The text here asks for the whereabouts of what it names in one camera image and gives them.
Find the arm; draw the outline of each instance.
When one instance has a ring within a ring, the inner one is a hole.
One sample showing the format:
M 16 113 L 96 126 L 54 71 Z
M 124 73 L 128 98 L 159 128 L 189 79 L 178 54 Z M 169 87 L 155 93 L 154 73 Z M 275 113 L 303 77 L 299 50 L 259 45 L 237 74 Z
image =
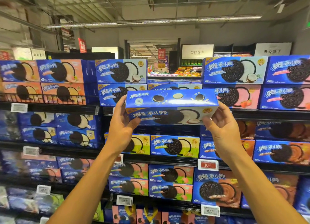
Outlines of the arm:
M 219 102 L 211 119 L 203 119 L 211 131 L 216 151 L 236 176 L 259 224 L 307 224 L 284 199 L 242 147 L 238 124 L 229 108 Z
M 129 122 L 125 112 L 125 99 L 126 96 L 123 96 L 116 104 L 110 123 L 109 138 L 103 149 L 47 224 L 87 224 L 92 222 L 111 167 L 130 142 L 133 130 L 141 121 L 139 118 L 135 118 Z

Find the person's left hand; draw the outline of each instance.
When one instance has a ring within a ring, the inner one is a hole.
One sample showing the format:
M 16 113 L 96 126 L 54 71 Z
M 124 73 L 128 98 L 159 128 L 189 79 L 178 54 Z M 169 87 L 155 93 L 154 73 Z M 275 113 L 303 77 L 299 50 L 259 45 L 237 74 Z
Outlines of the person's left hand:
M 125 110 L 126 95 L 116 104 L 114 113 L 110 122 L 109 135 L 104 146 L 108 146 L 117 155 L 123 152 L 128 146 L 133 130 L 140 124 L 140 118 L 134 118 L 129 121 Z

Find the hand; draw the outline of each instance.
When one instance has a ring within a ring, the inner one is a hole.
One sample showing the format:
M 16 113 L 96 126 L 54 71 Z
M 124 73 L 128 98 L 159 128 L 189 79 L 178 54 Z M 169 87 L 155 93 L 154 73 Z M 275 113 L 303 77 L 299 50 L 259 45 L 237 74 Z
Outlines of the hand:
M 205 117 L 203 123 L 212 133 L 215 149 L 225 163 L 229 165 L 235 155 L 248 156 L 241 144 L 237 121 L 225 104 L 219 102 L 212 119 Z
M 110 122 L 109 135 L 105 147 L 109 147 L 118 156 L 128 146 L 133 130 L 140 124 L 140 118 L 129 121 L 125 110 L 126 95 L 116 104 Z

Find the person's right hand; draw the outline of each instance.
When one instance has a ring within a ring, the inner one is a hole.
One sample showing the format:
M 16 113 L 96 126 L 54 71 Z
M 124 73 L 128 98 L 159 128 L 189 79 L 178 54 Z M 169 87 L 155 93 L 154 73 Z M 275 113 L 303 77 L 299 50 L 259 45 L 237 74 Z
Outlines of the person's right hand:
M 216 152 L 219 157 L 229 164 L 235 155 L 247 155 L 239 133 L 239 127 L 230 109 L 219 101 L 219 108 L 212 119 L 204 117 L 203 123 L 212 133 Z

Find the price tag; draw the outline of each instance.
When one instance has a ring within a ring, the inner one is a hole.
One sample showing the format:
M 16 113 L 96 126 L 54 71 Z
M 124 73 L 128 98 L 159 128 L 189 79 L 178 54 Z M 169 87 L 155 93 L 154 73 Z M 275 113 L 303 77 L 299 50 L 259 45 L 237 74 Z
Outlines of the price tag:
M 41 217 L 40 224 L 45 224 L 45 223 L 47 223 L 48 220 L 49 220 L 49 218 L 47 218 L 47 217 Z
M 198 159 L 198 169 L 219 171 L 219 162 L 211 159 Z
M 42 195 L 50 195 L 51 194 L 51 186 L 38 185 L 37 186 L 37 194 Z
M 124 155 L 123 154 L 120 154 L 114 163 L 123 163 L 124 162 Z
M 116 205 L 132 206 L 132 197 L 125 195 L 118 195 L 116 197 Z
M 27 103 L 12 103 L 11 112 L 26 113 L 28 112 Z
M 219 206 L 202 204 L 201 205 L 201 214 L 205 215 L 205 216 L 219 217 L 219 215 L 220 215 Z
M 40 148 L 24 146 L 23 147 L 23 155 L 24 156 L 39 156 L 40 155 Z

